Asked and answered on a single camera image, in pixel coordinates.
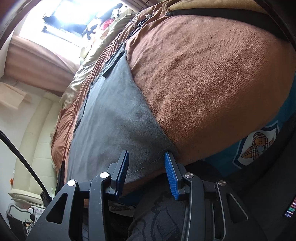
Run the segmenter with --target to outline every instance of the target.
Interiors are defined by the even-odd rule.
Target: teal fabric
[[[283,124],[294,112],[296,112],[296,74],[288,98],[271,122],[227,149],[205,158],[204,161],[217,168],[223,176],[232,174],[255,161],[264,153],[276,139]]]

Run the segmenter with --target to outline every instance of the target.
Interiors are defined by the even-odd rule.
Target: stitched seam
[[[138,170],[136,170],[136,171],[134,171],[134,172],[132,172],[132,173],[129,173],[129,174],[127,174],[127,176],[128,175],[131,175],[131,174],[133,174],[133,173],[135,173],[135,172],[137,172],[137,171],[139,171],[139,170],[141,170],[141,169],[143,169],[144,167],[147,167],[148,165],[150,165],[150,164],[152,164],[152,163],[155,163],[155,162],[157,162],[159,159],[161,159],[162,157],[164,157],[164,154],[160,157],[160,158],[158,158],[157,160],[155,160],[155,161],[153,161],[153,162],[151,162],[151,163],[149,163],[149,164],[147,164],[147,165],[145,165],[145,166],[143,166],[142,168],[140,168],[140,169],[138,169]]]
[[[141,170],[141,169],[143,169],[144,167],[147,167],[148,165],[150,165],[150,164],[152,164],[152,163],[149,163],[149,164],[143,166],[142,168],[140,168],[140,169],[138,169],[138,170],[136,170],[136,171],[134,171],[134,172],[132,172],[132,173],[130,173],[130,174],[127,174],[127,176],[128,176],[128,175],[131,175],[131,174],[133,174],[133,173],[135,173],[135,172],[137,172],[137,171],[139,171],[139,170]]]
[[[164,150],[166,150],[166,149],[168,149],[169,147],[171,147],[172,146],[172,144],[170,144],[168,147],[166,147],[166,148],[164,148],[163,150],[161,150],[159,153],[161,153],[162,151],[164,151]],[[137,167],[138,165],[135,165],[134,167],[132,167],[131,169],[128,169],[128,171],[130,171],[130,170],[132,170],[133,168],[135,168],[135,167]]]

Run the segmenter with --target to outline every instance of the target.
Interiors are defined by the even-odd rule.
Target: bed
[[[266,149],[272,145],[291,116],[279,117],[279,110],[295,77],[295,51],[255,2],[215,4],[170,0],[143,10],[103,43],[91,71],[78,70],[69,86],[74,94],[61,99],[52,141],[56,168],[65,161],[65,181],[91,180],[125,149],[126,193],[164,172],[168,150],[184,165],[208,158],[219,169],[213,157],[224,158],[232,148],[231,170],[241,169],[256,159],[242,140],[252,145],[255,134],[277,118],[273,132],[262,137]],[[205,9],[211,12],[200,12]],[[222,17],[220,9],[230,9],[232,17]],[[250,13],[268,24],[237,20]],[[118,63],[125,75],[116,79]],[[104,82],[108,78],[113,84]],[[125,86],[121,78],[129,79]]]

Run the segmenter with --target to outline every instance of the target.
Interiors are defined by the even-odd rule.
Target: black clamp
[[[69,180],[40,216],[27,241],[81,241],[84,199],[89,198],[89,240],[109,241],[108,200],[118,200],[129,165],[129,153],[123,151],[118,162],[93,180],[78,183]]]
[[[267,241],[261,227],[239,196],[223,180],[201,180],[165,153],[172,195],[187,200],[181,241]]]

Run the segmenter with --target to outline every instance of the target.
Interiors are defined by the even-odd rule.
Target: brown fleece blanket
[[[296,70],[289,43],[235,20],[161,16],[128,41],[127,58],[179,162],[209,157],[272,120]]]

